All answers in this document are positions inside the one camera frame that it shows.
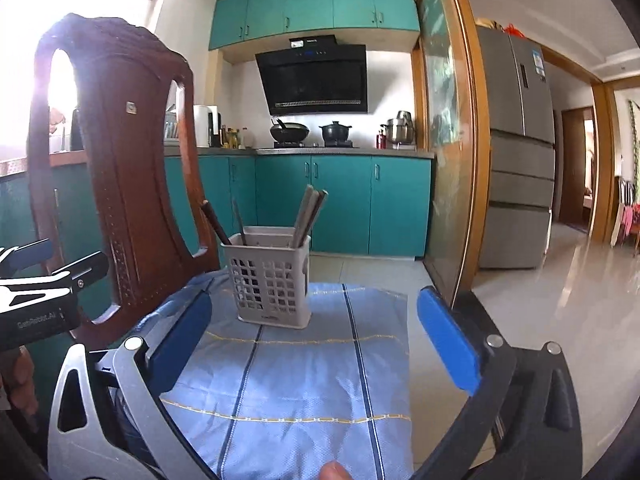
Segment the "person's left hand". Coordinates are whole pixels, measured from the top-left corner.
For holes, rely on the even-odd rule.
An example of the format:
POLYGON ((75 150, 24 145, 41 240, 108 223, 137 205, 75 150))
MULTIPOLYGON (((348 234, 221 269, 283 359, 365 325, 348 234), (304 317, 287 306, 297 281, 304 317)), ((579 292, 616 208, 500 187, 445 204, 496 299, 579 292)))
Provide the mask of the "person's left hand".
POLYGON ((38 411, 38 399, 34 383, 34 362, 28 349, 20 348, 13 367, 2 378, 9 378, 9 399, 14 408, 18 408, 25 416, 35 415, 38 411))

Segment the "person's right hand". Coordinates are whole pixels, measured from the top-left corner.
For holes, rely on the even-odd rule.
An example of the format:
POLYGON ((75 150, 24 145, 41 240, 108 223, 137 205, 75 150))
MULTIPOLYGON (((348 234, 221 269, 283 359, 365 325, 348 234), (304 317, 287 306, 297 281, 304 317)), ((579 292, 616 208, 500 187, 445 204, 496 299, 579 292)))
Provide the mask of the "person's right hand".
POLYGON ((352 476, 340 463, 329 462, 321 467, 319 480, 352 480, 352 476))

